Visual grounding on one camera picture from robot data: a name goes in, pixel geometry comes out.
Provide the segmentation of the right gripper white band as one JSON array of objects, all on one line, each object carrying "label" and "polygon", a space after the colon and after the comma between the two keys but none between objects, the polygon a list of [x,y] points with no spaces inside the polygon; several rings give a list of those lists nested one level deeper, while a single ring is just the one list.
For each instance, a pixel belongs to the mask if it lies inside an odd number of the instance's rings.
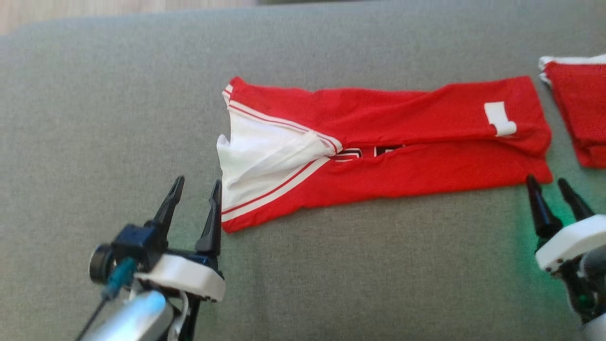
[{"label": "right gripper white band", "polygon": [[533,175],[526,177],[535,233],[537,237],[549,240],[535,253],[535,259],[539,268],[548,272],[554,272],[563,262],[573,260],[606,243],[606,216],[595,215],[593,209],[565,178],[558,179],[558,187],[576,220],[564,228],[543,197],[539,182]]}]

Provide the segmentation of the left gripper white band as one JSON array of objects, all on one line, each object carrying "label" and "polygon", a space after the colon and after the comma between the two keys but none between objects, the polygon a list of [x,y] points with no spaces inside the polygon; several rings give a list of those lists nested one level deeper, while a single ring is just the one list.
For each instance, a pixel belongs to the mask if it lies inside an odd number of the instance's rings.
[{"label": "left gripper white band", "polygon": [[[161,203],[153,219],[144,227],[153,227],[160,236],[167,237],[175,208],[180,202],[185,177],[175,179],[167,196]],[[206,257],[221,254],[222,233],[222,182],[215,181],[209,198],[210,209],[201,237],[195,244],[195,253]],[[164,254],[149,272],[137,272],[135,279],[147,281],[162,289],[182,291],[201,298],[223,301],[226,292],[225,280],[218,272],[206,265],[188,260],[181,255]]]}]

